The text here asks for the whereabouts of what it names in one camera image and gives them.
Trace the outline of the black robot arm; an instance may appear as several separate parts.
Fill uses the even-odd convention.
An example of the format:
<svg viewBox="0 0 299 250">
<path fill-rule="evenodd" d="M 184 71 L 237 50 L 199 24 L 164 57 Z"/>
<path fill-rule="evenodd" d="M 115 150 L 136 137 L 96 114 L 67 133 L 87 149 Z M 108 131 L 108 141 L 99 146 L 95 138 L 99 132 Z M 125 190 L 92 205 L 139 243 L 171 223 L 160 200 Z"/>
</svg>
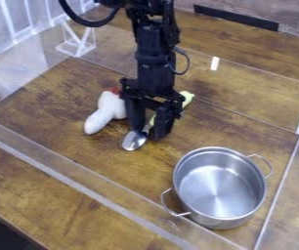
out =
<svg viewBox="0 0 299 250">
<path fill-rule="evenodd" d="M 131 129 L 144 130 L 147 109 L 155 111 L 153 138 L 160 140 L 172 131 L 181 117 L 184 96 L 175 91 L 176 44 L 180 42 L 173 0 L 97 0 L 111 8 L 124 8 L 132 22 L 137 43 L 137 78 L 121 78 L 120 98 Z"/>
</svg>

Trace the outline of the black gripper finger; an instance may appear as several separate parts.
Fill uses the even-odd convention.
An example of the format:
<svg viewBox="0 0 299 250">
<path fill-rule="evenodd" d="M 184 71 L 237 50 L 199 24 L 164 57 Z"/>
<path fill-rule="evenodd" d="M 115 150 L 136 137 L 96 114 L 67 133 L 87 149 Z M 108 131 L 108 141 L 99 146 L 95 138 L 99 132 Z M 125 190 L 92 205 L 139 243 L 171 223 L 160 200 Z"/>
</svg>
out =
<svg viewBox="0 0 299 250">
<path fill-rule="evenodd" d="M 128 123 L 132 130 L 141 131 L 147 122 L 147 109 L 140 100 L 125 101 Z"/>
<path fill-rule="evenodd" d="M 153 132 L 152 138 L 159 141 L 167 137 L 171 133 L 175 118 L 172 109 L 161 106 L 156 111 L 156 117 L 153 119 Z"/>
</svg>

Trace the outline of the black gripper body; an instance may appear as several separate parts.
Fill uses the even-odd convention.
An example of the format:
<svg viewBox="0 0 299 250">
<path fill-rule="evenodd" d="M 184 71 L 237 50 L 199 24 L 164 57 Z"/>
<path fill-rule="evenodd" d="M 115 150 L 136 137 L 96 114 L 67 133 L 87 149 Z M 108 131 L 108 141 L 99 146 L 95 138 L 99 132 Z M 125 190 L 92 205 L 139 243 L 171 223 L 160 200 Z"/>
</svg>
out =
<svg viewBox="0 0 299 250">
<path fill-rule="evenodd" d="M 167 53 L 159 57 L 147 57 L 140 53 L 137 59 L 137 78 L 121 78 L 121 99 L 128 112 L 144 112 L 148 108 L 157 110 L 168 106 L 173 112 L 181 111 L 185 98 L 175 90 L 176 54 Z"/>
</svg>

